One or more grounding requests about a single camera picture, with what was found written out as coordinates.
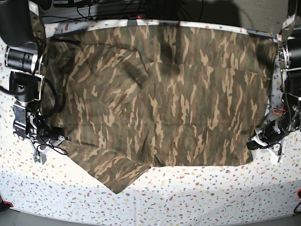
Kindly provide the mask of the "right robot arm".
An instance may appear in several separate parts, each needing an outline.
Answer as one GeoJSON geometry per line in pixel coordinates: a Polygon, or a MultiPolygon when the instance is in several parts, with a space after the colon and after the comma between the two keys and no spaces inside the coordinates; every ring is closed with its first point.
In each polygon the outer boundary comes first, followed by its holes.
{"type": "Polygon", "coordinates": [[[70,138],[63,135],[62,128],[45,123],[63,105],[43,71],[47,63],[46,35],[39,6],[29,0],[2,0],[0,19],[4,22],[0,38],[7,46],[4,64],[10,71],[9,88],[0,90],[16,99],[12,107],[13,134],[30,141],[35,162],[44,164],[49,151],[67,155],[59,145],[70,138]]]}

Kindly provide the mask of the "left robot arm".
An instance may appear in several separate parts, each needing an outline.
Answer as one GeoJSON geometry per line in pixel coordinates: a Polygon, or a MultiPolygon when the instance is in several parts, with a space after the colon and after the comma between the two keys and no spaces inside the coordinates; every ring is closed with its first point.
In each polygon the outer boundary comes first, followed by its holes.
{"type": "Polygon", "coordinates": [[[267,150],[273,165],[283,162],[284,138],[301,129],[301,29],[295,28],[295,19],[300,14],[301,2],[293,0],[277,39],[283,107],[273,108],[276,118],[265,119],[247,140],[249,150],[267,150]]]}

